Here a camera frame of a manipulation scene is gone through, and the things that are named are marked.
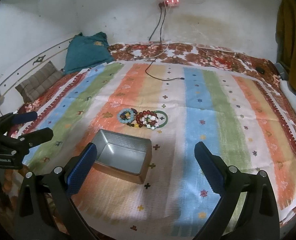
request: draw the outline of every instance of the blue stripe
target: blue stripe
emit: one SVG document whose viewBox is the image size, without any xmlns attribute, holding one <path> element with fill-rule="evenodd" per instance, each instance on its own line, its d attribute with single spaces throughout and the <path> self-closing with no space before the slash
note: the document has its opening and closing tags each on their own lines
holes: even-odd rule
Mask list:
<svg viewBox="0 0 296 240">
<path fill-rule="evenodd" d="M 181 210 L 171 233 L 172 236 L 195 236 L 211 215 L 220 198 L 211 190 L 194 156 L 194 148 L 199 141 L 203 141 L 211 153 L 219 155 L 216 112 L 202 71 L 184 68 L 184 75 L 187 119 L 179 199 Z M 202 140 L 201 135 L 205 135 L 206 139 Z M 200 195 L 203 190 L 207 192 L 205 197 Z M 201 212 L 206 213 L 206 218 L 199 218 Z"/>
<path fill-rule="evenodd" d="M 104 65 L 99 65 L 95 68 L 98 71 L 95 71 L 95 69 L 91 69 L 89 72 L 87 72 L 87 76 L 62 98 L 61 102 L 37 126 L 36 130 L 46 127 L 52 128 L 56 124 L 56 122 L 61 119 L 61 117 L 66 112 L 66 109 L 68 109 L 72 102 L 76 100 L 79 94 L 86 90 L 87 87 L 90 86 L 90 84 L 93 82 L 93 80 L 104 71 L 104 68 Z M 31 148 L 29 154 L 24 157 L 22 163 L 28 163 L 39 147 L 40 145 Z"/>
</svg>

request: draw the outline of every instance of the metal tray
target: metal tray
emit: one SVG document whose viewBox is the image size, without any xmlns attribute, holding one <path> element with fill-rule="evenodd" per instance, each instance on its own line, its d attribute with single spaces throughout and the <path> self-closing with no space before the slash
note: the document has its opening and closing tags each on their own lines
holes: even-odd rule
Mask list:
<svg viewBox="0 0 296 240">
<path fill-rule="evenodd" d="M 149 139 L 100 129 L 92 143 L 97 147 L 96 170 L 143 184 L 152 157 Z"/>
</svg>

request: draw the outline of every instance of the teal pillow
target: teal pillow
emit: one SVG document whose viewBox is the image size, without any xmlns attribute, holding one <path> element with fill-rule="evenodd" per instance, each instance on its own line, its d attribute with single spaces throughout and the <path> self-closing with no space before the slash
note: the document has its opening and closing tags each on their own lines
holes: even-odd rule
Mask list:
<svg viewBox="0 0 296 240">
<path fill-rule="evenodd" d="M 93 36 L 83 36 L 82 33 L 75 36 L 68 46 L 66 65 L 64 73 L 70 74 L 82 70 L 83 68 L 95 67 L 104 62 L 114 61 L 107 50 L 106 33 L 99 32 Z"/>
</svg>

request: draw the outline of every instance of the gray cushion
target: gray cushion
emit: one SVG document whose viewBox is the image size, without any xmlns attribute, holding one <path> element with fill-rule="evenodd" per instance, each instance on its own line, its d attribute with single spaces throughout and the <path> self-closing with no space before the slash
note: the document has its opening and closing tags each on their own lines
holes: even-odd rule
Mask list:
<svg viewBox="0 0 296 240">
<path fill-rule="evenodd" d="M 49 61 L 35 74 L 17 85 L 16 90 L 22 95 L 25 103 L 31 103 L 51 88 L 62 76 L 62 73 Z"/>
</svg>

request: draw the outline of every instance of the screw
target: screw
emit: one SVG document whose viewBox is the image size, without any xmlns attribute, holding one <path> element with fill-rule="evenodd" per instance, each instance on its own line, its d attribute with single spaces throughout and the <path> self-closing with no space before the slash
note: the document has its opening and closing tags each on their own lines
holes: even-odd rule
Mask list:
<svg viewBox="0 0 296 240">
<path fill-rule="evenodd" d="M 62 168 L 61 167 L 55 167 L 55 169 L 53 171 L 55 172 L 55 174 L 59 174 L 60 172 L 62 172 Z"/>
<path fill-rule="evenodd" d="M 32 172 L 31 171 L 29 171 L 29 172 L 26 173 L 26 178 L 29 179 L 31 176 L 32 176 Z"/>
<path fill-rule="evenodd" d="M 229 171 L 232 173 L 236 173 L 238 170 L 235 166 L 229 166 Z"/>
<path fill-rule="evenodd" d="M 266 176 L 267 176 L 266 171 L 260 171 L 259 174 L 260 174 L 262 177 L 266 177 Z"/>
</svg>

